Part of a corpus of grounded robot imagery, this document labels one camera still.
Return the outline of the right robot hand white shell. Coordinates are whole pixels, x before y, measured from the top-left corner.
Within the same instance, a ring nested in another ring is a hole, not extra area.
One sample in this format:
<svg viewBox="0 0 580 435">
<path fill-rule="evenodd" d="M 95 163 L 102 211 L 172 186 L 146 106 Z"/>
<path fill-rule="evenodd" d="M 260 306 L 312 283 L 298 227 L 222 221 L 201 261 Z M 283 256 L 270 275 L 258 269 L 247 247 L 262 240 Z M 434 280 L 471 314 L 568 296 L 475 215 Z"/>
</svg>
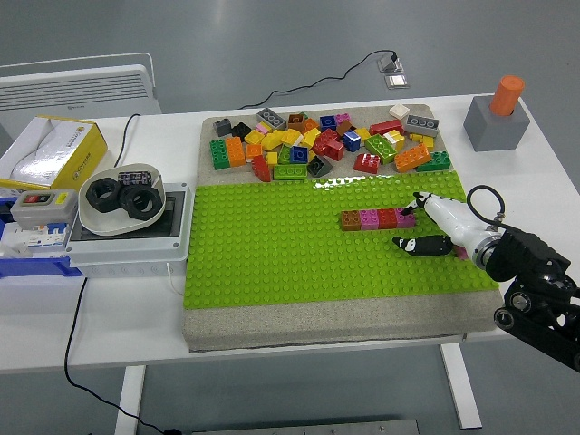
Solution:
<svg viewBox="0 0 580 435">
<path fill-rule="evenodd" d="M 499 232 L 477 218 L 464 202 L 423 191 L 414 192 L 413 196 L 415 199 L 402 214 L 422 208 L 444 236 L 393 237 L 392 242 L 412 256 L 445 256 L 454 246 L 464 247 L 470 260 L 484 269 L 484 256 L 493 253 L 500 240 Z"/>
</svg>

